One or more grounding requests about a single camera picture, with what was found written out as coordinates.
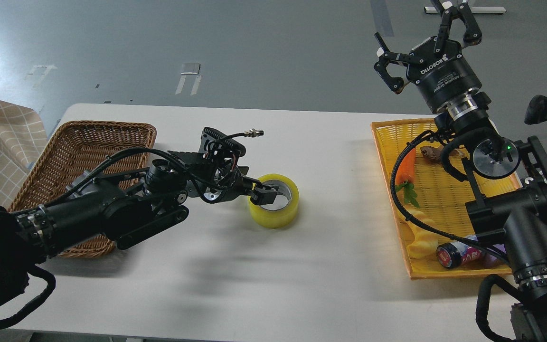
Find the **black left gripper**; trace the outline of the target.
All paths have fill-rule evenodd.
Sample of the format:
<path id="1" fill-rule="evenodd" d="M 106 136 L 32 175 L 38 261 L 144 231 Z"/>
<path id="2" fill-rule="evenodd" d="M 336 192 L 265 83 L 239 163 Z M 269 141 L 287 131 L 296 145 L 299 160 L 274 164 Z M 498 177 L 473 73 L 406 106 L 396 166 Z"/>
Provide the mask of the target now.
<path id="1" fill-rule="evenodd" d="M 215 188 L 204 186 L 202 201 L 208 204 L 225 203 L 241 196 L 248 196 L 250 203 L 256 206 L 273 204 L 278 196 L 279 186 L 255 183 L 247 176 L 249 169 L 234 169 L 223 176 L 222 171 L 215 173 Z"/>

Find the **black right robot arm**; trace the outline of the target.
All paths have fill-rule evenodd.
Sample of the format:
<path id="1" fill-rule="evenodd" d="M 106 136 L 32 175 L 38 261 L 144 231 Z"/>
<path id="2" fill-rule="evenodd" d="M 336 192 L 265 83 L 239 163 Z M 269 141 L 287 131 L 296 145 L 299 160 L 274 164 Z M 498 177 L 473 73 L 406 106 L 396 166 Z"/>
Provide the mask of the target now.
<path id="1" fill-rule="evenodd" d="M 438 34 L 408 53 L 389 50 L 380 33 L 375 71 L 396 94 L 415 84 L 435 114 L 436 132 L 426 130 L 399 154 L 389 177 L 392 203 L 404 219 L 426 231 L 454 239 L 495 256 L 510 266 L 515 285 L 499 275 L 482 280 L 475 319 L 484 336 L 496 334 L 488 313 L 493 286 L 517 301 L 511 325 L 517 342 L 547 342 L 547 153 L 537 137 L 526 142 L 503 138 L 488 116 L 490 98 L 462 49 L 478 45 L 482 32 L 468 1 L 432 1 L 441 16 Z M 396 184 L 404 158 L 420 143 L 442 144 L 443 169 L 460 182 L 469 182 L 475 199 L 465 204 L 475 231 L 466 239 L 425 224 L 397 196 L 408 184 Z"/>

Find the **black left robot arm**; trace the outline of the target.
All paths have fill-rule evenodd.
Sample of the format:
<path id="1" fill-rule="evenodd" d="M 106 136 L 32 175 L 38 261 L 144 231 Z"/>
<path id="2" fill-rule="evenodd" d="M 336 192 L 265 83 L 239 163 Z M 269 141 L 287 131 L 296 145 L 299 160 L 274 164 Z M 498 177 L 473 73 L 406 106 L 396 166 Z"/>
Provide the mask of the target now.
<path id="1" fill-rule="evenodd" d="M 49 203 L 9 212 L 0 206 L 0 330 L 34 312 L 55 289 L 55 277 L 39 267 L 70 247 L 104 235 L 128 249 L 181 223 L 188 198 L 216 204 L 248 197 L 273 204 L 289 191 L 247 175 L 237 164 L 245 147 L 237 138 L 206 127 L 197 152 L 132 147 L 109 156 L 76 178 Z"/>

